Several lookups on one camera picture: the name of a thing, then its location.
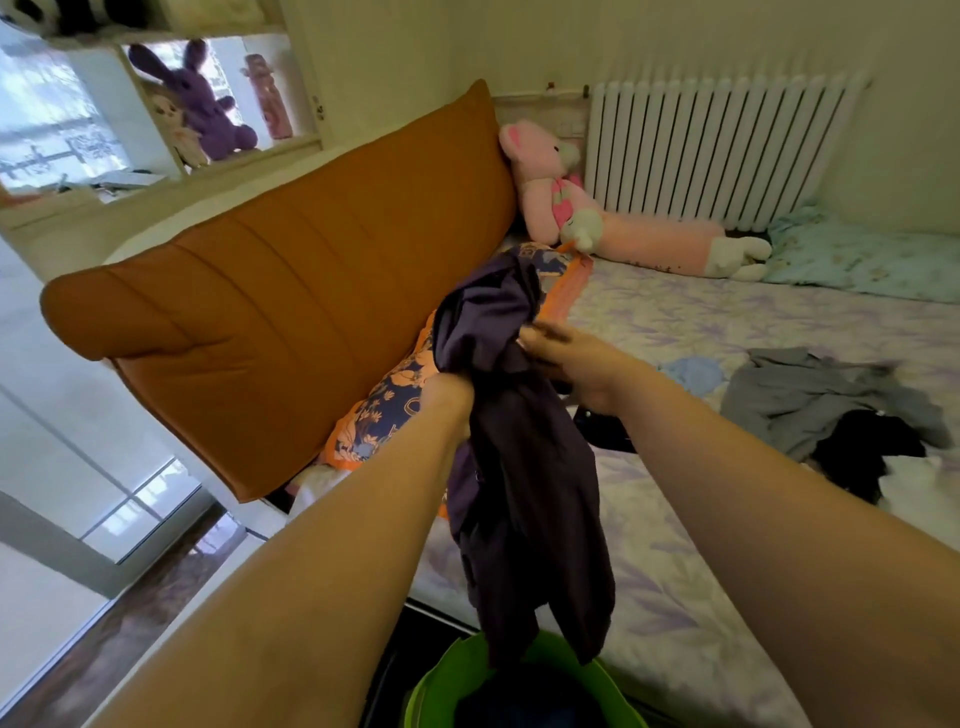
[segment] brown tile floor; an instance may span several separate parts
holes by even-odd
[[[214,506],[0,719],[0,728],[79,728],[246,538]]]

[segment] panda plush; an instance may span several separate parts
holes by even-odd
[[[0,0],[0,20],[32,36],[79,36],[106,25],[147,27],[144,0]]]

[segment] mattress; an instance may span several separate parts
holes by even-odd
[[[899,359],[960,436],[960,308],[812,287],[670,276],[597,260],[569,322],[654,364],[716,359],[727,377],[754,347],[807,346],[847,361]],[[726,385],[707,397],[716,409]],[[636,455],[596,450],[616,608],[601,659],[627,693],[686,724],[806,726],[770,658]],[[943,453],[946,477],[958,450]],[[411,597],[476,625],[448,524],[430,531]],[[540,624],[556,630],[545,608]]]

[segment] light blue cloth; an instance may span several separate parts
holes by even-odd
[[[726,377],[714,359],[685,356],[657,367],[694,397],[705,397],[724,383]]]
[[[960,303],[960,238],[883,233],[807,205],[770,225],[765,283]]]

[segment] person's right arm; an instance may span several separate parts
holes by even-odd
[[[520,340],[623,421],[814,725],[960,725],[960,554],[589,334],[551,324]]]

